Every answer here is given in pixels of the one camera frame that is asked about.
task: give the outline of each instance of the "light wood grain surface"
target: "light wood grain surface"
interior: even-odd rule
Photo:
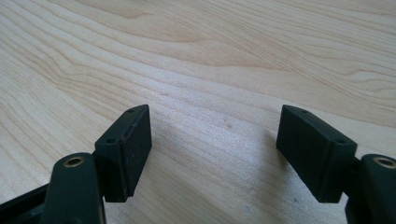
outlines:
[[[346,223],[276,151],[281,106],[396,157],[394,0],[0,1],[0,203],[148,104],[153,148],[108,223]]]

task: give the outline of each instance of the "black clamp jaw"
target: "black clamp jaw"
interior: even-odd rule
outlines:
[[[276,147],[320,203],[348,197],[348,223],[396,223],[396,160],[355,158],[357,144],[312,113],[283,105]]]
[[[125,111],[96,141],[95,151],[57,161],[48,185],[0,205],[0,223],[106,223],[103,197],[134,196],[151,149],[149,106]]]

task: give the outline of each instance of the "wood grain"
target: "wood grain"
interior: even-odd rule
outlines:
[[[153,148],[108,223],[346,223],[276,151],[283,104],[396,156],[392,0],[0,1],[0,203],[125,109]]]

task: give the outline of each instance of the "screw hole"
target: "screw hole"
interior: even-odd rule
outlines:
[[[64,166],[65,167],[75,167],[75,166],[82,164],[83,162],[84,162],[83,157],[73,157],[73,158],[70,158],[69,160],[65,161]]]
[[[107,142],[107,143],[115,143],[115,142],[116,142],[116,139],[114,139],[114,138],[109,138],[109,139],[106,140],[106,142]]]
[[[345,144],[346,141],[344,141],[343,139],[337,139],[335,140],[335,142],[337,142],[338,144]]]
[[[396,169],[396,162],[392,161],[390,159],[382,158],[382,157],[375,157],[375,158],[373,158],[373,160],[385,168]]]

